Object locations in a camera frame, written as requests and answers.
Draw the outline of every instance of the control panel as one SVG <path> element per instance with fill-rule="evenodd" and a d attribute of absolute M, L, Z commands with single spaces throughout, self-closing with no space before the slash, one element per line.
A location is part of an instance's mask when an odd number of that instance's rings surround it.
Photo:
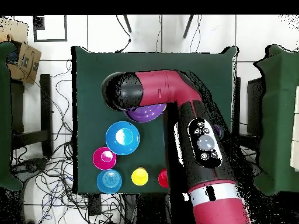
<path fill-rule="evenodd" d="M 222 155 L 210 123 L 203 118 L 195 118 L 189 123 L 188 135 L 196 162 L 213 169 L 222 164 Z"/>

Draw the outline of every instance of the magenta cup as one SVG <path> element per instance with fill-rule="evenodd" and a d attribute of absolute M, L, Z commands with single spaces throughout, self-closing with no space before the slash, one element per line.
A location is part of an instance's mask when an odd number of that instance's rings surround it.
<path fill-rule="evenodd" d="M 116 154 L 107 147 L 101 147 L 93 154 L 92 160 L 98 169 L 108 170 L 115 165 Z"/>
<path fill-rule="evenodd" d="M 156 104 L 144 107 L 132 108 L 124 111 L 124 114 L 135 122 L 145 123 L 157 118 L 166 108 L 166 104 Z"/>

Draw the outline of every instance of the blue cup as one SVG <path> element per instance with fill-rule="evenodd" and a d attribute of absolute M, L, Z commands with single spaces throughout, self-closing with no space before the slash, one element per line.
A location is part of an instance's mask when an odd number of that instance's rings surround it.
<path fill-rule="evenodd" d="M 114 169 L 102 171 L 96 179 L 96 184 L 98 189 L 103 193 L 117 193 L 122 184 L 121 175 Z"/>
<path fill-rule="evenodd" d="M 107 147 L 117 155 L 129 155 L 139 145 L 138 129 L 127 121 L 116 122 L 106 133 Z"/>

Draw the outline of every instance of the red cup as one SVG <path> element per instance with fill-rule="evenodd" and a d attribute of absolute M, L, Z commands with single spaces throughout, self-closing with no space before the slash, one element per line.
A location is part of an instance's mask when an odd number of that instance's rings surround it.
<path fill-rule="evenodd" d="M 160 186 L 164 187 L 164 188 L 168 188 L 168 180 L 167 180 L 167 172 L 166 169 L 163 169 L 158 177 L 158 182 L 160 184 Z"/>
<path fill-rule="evenodd" d="M 101 170 L 108 170 L 116 163 L 116 154 L 107 147 L 101 147 L 95 151 L 92 157 L 93 164 Z"/>

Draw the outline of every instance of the purple cup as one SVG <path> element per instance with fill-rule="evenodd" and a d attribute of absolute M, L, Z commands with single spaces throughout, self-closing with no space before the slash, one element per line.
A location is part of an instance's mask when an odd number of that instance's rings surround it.
<path fill-rule="evenodd" d="M 166 104 L 156 104 L 145 107 L 132 108 L 128 111 L 124 111 L 130 120 L 139 123 L 145 123 L 157 118 L 166 108 Z"/>

